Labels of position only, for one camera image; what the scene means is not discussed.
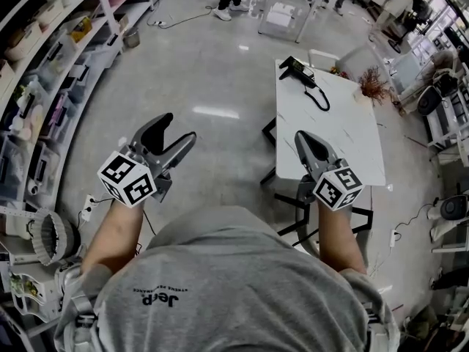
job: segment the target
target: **speaker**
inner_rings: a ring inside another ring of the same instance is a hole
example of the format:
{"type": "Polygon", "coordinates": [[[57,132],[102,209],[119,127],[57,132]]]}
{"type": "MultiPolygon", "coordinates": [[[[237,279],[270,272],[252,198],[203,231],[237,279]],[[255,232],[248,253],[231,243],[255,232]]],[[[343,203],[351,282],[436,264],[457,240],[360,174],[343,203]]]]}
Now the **speaker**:
{"type": "Polygon", "coordinates": [[[441,103],[441,100],[440,93],[433,86],[428,86],[418,99],[418,113],[422,116],[431,114],[441,103]]]}

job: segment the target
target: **power strip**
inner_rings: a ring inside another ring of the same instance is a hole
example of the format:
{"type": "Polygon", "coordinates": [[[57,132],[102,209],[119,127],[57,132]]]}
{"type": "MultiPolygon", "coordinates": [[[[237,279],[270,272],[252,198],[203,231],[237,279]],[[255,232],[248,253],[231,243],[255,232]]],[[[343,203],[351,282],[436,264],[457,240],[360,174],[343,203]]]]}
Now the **power strip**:
{"type": "Polygon", "coordinates": [[[84,221],[89,221],[91,219],[91,212],[99,205],[99,202],[96,202],[95,200],[96,197],[92,194],[88,194],[86,196],[85,205],[83,206],[83,210],[80,214],[84,221]]]}
{"type": "Polygon", "coordinates": [[[389,241],[389,246],[391,248],[394,248],[394,246],[396,245],[396,230],[392,230],[391,231],[391,241],[389,241]]]}

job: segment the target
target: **handheld device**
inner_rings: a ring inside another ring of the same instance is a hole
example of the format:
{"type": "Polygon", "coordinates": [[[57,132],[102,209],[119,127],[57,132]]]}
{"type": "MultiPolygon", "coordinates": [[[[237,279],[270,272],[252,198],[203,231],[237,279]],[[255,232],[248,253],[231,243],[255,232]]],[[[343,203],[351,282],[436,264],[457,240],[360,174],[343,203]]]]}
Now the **handheld device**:
{"type": "Polygon", "coordinates": [[[293,56],[290,56],[287,60],[281,63],[280,69],[284,69],[285,67],[288,67],[288,68],[280,76],[279,78],[280,80],[285,79],[288,76],[298,79],[305,87],[305,95],[308,95],[316,103],[317,108],[319,108],[321,111],[330,110],[329,100],[325,96],[325,93],[321,90],[321,88],[317,86],[314,80],[314,73],[312,73],[310,76],[305,74],[304,73],[305,66],[301,64],[298,60],[296,60],[293,56]],[[317,99],[308,92],[306,87],[309,87],[310,89],[314,89],[315,87],[317,87],[317,89],[320,91],[322,97],[324,98],[326,102],[326,107],[322,107],[317,101],[317,99]]]}
{"type": "Polygon", "coordinates": [[[97,172],[115,199],[132,208],[147,197],[158,201],[172,185],[169,170],[175,168],[196,143],[195,132],[181,136],[164,148],[164,131],[173,114],[162,114],[138,129],[130,144],[114,151],[97,172]]]}

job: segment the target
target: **white chair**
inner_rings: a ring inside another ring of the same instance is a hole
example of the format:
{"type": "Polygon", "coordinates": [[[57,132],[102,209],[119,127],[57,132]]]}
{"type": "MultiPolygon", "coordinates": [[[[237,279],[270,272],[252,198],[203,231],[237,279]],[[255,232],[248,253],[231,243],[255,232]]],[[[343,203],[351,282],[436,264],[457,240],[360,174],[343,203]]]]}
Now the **white chair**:
{"type": "Polygon", "coordinates": [[[330,71],[332,67],[337,67],[341,72],[345,72],[352,81],[358,82],[358,79],[370,67],[378,66],[380,78],[387,81],[389,86],[396,89],[394,80],[389,75],[388,67],[385,65],[381,56],[375,51],[368,42],[351,50],[345,56],[338,58],[333,54],[309,50],[309,64],[321,70],[330,71]]]}

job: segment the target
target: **dried flower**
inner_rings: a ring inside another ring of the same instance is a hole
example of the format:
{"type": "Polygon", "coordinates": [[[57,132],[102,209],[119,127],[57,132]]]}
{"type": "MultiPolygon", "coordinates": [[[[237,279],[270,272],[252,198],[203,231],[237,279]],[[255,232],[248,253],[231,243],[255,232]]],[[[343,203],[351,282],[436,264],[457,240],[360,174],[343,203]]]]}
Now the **dried flower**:
{"type": "Polygon", "coordinates": [[[383,101],[391,96],[389,89],[385,88],[388,82],[380,80],[378,66],[369,67],[358,79],[358,83],[360,84],[362,94],[371,98],[373,104],[374,101],[377,101],[382,105],[383,101]]]}

